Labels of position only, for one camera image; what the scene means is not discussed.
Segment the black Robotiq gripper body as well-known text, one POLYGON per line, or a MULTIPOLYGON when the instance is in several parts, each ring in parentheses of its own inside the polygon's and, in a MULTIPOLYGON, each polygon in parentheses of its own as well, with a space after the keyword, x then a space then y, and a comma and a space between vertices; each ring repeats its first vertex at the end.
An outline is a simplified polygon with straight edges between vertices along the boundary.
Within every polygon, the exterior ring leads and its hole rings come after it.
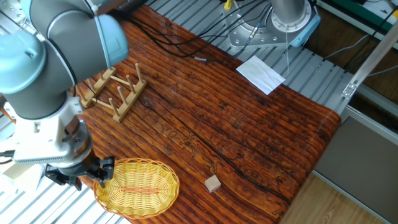
POLYGON ((69 179, 75 179, 80 176, 98 179, 101 175, 100 159, 93 151, 81 154, 77 162, 58 164, 57 169, 69 179))

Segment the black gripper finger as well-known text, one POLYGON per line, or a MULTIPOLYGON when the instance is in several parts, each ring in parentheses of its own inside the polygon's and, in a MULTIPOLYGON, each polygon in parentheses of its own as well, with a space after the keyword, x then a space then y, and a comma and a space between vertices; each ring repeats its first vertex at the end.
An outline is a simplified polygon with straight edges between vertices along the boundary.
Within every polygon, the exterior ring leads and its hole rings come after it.
POLYGON ((81 190, 82 183, 78 177, 62 174, 56 167, 52 167, 49 164, 46 165, 45 176, 58 185, 68 184, 75 187, 77 191, 81 190))
POLYGON ((93 176, 101 186, 105 188, 107 181, 113 178, 114 174, 115 158, 113 156, 105 157, 104 159, 95 160, 95 168, 93 171, 93 176))

